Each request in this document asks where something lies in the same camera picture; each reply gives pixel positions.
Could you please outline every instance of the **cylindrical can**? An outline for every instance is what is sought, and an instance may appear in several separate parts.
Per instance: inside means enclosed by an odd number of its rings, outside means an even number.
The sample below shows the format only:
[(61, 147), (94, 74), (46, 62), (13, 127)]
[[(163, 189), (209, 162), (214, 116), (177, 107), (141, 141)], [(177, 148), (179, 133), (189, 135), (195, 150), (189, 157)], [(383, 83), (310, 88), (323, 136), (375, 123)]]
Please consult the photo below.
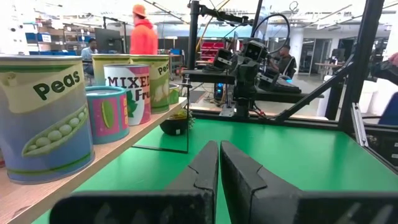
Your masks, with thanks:
[(131, 63), (149, 65), (150, 107), (152, 114), (169, 110), (169, 56), (130, 55)]
[(94, 144), (105, 144), (129, 134), (126, 91), (120, 87), (86, 87)]
[(14, 182), (59, 179), (94, 159), (81, 57), (0, 57), (0, 117)]
[(106, 85), (127, 88), (129, 125), (150, 120), (149, 66), (112, 64), (104, 66)]
[(169, 85), (169, 101), (170, 104), (178, 103), (180, 97), (180, 86), (176, 84)]
[(105, 86), (104, 65), (113, 63), (130, 63), (130, 55), (93, 54), (94, 85)]

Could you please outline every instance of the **pea pod illustration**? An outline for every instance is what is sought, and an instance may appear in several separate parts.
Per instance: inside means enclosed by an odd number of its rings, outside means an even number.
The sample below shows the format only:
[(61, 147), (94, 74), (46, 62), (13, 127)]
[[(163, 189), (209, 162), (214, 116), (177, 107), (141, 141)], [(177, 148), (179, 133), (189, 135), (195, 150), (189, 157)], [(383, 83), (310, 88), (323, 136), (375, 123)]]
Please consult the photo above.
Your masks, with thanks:
[(111, 129), (114, 123), (112, 104), (108, 100), (104, 100), (101, 103), (101, 110), (102, 110), (102, 119), (104, 120), (105, 126), (108, 129)]
[(67, 142), (86, 123), (87, 105), (63, 118), (29, 140), (22, 150), (23, 157), (48, 154)]

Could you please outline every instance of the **orange cap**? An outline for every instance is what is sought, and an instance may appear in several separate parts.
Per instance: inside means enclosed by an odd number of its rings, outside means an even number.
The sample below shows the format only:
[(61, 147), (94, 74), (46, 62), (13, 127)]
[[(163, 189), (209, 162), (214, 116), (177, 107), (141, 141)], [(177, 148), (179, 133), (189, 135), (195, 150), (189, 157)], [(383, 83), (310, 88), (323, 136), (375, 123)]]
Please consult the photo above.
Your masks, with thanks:
[(135, 14), (140, 15), (140, 16), (147, 17), (146, 14), (145, 14), (145, 7), (142, 4), (136, 4), (132, 8), (132, 13), (135, 13)]

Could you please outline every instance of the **workbench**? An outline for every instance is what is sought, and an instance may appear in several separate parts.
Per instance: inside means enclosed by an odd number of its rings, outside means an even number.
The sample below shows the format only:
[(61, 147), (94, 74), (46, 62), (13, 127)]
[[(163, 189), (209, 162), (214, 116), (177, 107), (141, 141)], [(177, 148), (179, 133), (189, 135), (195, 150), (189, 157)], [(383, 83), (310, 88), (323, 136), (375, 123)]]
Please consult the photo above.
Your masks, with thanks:
[(327, 75), (333, 74), (333, 68), (340, 68), (343, 66), (343, 64), (332, 64), (332, 63), (315, 63), (315, 65), (318, 65), (321, 70), (321, 80)]
[[(185, 138), (157, 127), (137, 145), (184, 151)], [(302, 190), (398, 190), (398, 177), (342, 132), (197, 119), (189, 154), (132, 147), (76, 191), (163, 189), (209, 140), (229, 140)], [(217, 223), (229, 223), (221, 175), (216, 212)], [(34, 223), (47, 223), (48, 217), (49, 212)]]

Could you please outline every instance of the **pink can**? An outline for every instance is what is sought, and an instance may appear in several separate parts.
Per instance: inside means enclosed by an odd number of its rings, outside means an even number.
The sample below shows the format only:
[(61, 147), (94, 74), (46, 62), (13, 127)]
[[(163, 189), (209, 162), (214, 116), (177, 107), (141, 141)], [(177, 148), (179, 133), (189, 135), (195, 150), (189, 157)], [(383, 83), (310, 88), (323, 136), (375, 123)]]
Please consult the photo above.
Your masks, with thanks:
[(144, 124), (150, 120), (149, 66), (131, 64), (104, 65), (107, 86), (127, 89), (129, 125)]

